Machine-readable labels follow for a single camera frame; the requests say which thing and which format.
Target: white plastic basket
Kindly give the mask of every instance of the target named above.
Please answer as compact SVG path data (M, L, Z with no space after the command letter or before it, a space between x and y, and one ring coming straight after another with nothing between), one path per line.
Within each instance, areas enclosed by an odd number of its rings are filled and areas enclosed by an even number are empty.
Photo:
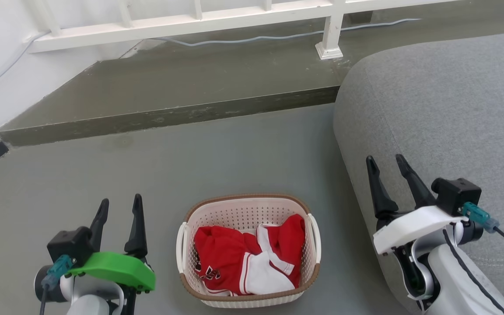
M242 297L207 295L194 271L194 235L199 227L219 225L239 231L254 230L259 224L280 225L293 214L304 219L306 238L302 249L301 281L297 289ZM209 199L194 206L178 229L176 264L182 284L191 295L212 307L252 308L280 305L298 299L318 277L322 248L316 219L304 203L286 195L238 195Z

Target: concrete floor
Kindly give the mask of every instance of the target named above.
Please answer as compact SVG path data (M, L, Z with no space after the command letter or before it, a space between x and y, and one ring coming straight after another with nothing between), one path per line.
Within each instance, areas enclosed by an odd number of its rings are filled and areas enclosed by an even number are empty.
M320 35L239 45L152 50L97 63L0 129L12 146L68 140L333 102L360 59L382 50L504 33L504 0L461 0L374 12L372 22L421 18L342 32L344 57L321 61ZM324 20L178 36L186 42L291 35Z
M110 199L103 251L122 252L133 196L143 196L157 290L137 314L232 314L190 296L174 245L184 215L214 196L288 193L305 201L322 234L322 265L297 301L252 314L406 313L388 290L332 130L333 105L310 106L12 150L0 159L0 314L32 315L32 282L50 263L46 243L90 224ZM63 315L66 304L49 304Z

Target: gray sofa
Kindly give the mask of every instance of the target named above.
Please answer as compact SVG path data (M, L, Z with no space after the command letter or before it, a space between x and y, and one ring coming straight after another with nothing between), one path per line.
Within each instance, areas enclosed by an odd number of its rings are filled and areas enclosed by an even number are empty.
M400 211L414 201L394 155L403 154L430 187L464 177L504 230L504 34L429 42L378 52L348 73L336 100L334 131L370 235L365 158L373 155ZM462 248L504 295L504 239L484 233ZM412 313L393 255L378 257L392 293Z

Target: sofa seam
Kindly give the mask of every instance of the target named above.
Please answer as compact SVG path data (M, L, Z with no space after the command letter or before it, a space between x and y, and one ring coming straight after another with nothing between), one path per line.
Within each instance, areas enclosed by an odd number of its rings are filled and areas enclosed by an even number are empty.
M378 104L378 111L379 111L378 115L380 117L382 117L382 120L384 120L384 122L386 123L386 127L388 127L388 130L390 131L390 134L392 135L392 140L394 141L394 146L398 150L398 153L403 155L402 149L400 149L400 144L398 144L398 141L396 141L396 136L394 135L394 131L392 131L392 128L390 127L390 123L388 122L388 119L386 119L386 116L384 116L384 106L382 106L380 99L378 98L378 96L375 93L375 88L372 86L372 82L371 82L370 77L368 76L367 68L365 65L363 65L363 72L364 72L365 77L367 78L367 82L368 82L369 88L371 90L371 94L373 95L374 99L376 100L376 103Z
M476 264L476 265L482 265L482 266L488 266L488 267L501 267L501 266L504 266L504 263L486 263L486 262L480 262L480 261L474 261L474 264Z
M470 257L471 259L482 260L482 261L484 261L484 263L486 263L488 261L504 261L504 259L484 259L481 257L472 256L472 255L468 255L468 257Z

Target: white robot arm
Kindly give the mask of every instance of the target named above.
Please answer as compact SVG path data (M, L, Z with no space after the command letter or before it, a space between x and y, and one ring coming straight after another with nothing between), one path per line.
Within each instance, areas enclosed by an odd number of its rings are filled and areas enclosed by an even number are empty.
M47 301L69 302L66 315L133 315L136 295L154 290L141 195L134 198L124 255L100 251L108 206L108 199L102 200L91 227L61 231L48 243L54 265L42 267L34 280L40 315Z
M481 189L465 179L438 178L435 199L402 155L396 155L416 208L399 213L380 181L380 170L368 156L367 170L374 215L378 219L374 248L394 255L404 287L425 315L504 315L504 297L458 245L478 240L483 227L470 220L464 205L477 205ZM498 222L487 225L495 230Z

